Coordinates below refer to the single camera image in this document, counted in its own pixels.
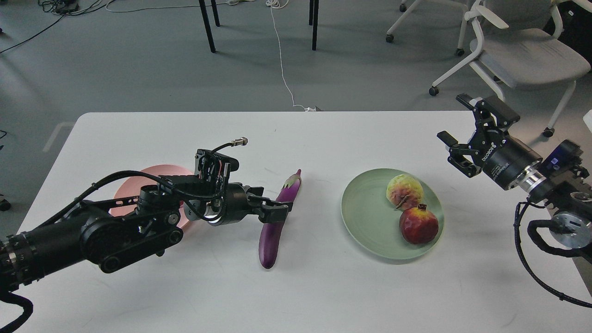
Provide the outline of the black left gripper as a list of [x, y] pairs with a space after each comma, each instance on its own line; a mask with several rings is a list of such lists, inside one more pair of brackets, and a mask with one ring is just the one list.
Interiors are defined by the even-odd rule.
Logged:
[[225, 197], [218, 211], [212, 204], [201, 204], [198, 200], [190, 203], [197, 208], [198, 213], [184, 204], [184, 214], [191, 221], [199, 221], [202, 217], [209, 220], [211, 226], [228, 225], [237, 223], [249, 214], [257, 215], [264, 224], [284, 222], [293, 207], [293, 202], [277, 202], [264, 197], [264, 187], [250, 187], [242, 183], [228, 184]]

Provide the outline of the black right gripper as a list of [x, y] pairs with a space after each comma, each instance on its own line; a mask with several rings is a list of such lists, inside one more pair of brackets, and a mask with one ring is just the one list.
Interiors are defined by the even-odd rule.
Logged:
[[542, 157], [524, 142], [509, 134], [509, 127], [520, 116], [497, 96], [473, 98], [467, 93], [456, 100], [472, 111], [475, 131], [466, 144], [461, 144], [447, 131], [437, 134], [449, 152], [448, 162], [471, 178], [484, 172], [503, 190], [517, 186], [526, 170], [535, 168]]

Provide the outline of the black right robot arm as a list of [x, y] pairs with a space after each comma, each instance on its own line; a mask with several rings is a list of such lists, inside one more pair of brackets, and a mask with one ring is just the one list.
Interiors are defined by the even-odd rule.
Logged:
[[564, 140], [547, 158], [542, 158], [510, 135], [510, 126], [520, 116], [501, 99], [473, 98], [461, 93], [456, 100], [472, 112], [475, 131], [467, 143], [459, 143], [447, 131], [438, 133], [450, 154], [448, 162], [468, 178], [484, 173], [505, 191], [522, 188], [526, 192], [526, 200], [516, 206], [513, 223], [515, 247], [522, 265], [537, 284], [561, 301], [590, 308], [589, 302], [548, 286], [533, 272], [524, 256], [520, 233], [528, 207], [547, 209], [550, 218], [527, 224], [533, 244], [551, 255], [591, 261], [591, 186], [586, 183], [590, 174], [582, 165], [583, 150], [577, 143]]

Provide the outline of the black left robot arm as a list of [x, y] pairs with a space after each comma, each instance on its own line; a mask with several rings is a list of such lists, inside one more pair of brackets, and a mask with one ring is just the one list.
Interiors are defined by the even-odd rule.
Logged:
[[32, 302], [15, 294], [22, 285], [83, 260], [112, 273], [151, 255], [163, 255], [184, 236], [180, 209], [189, 221], [211, 226], [256, 215], [264, 225], [260, 263], [271, 268], [302, 173], [291, 175], [275, 200], [264, 197], [263, 187], [231, 183], [230, 174], [237, 171], [239, 162], [220, 150], [247, 142], [241, 137], [212, 150], [197, 150], [195, 172], [190, 175], [111, 173], [33, 230], [7, 236], [1, 242], [1, 301], [18, 305], [23, 312], [1, 331], [16, 331], [32, 315]]

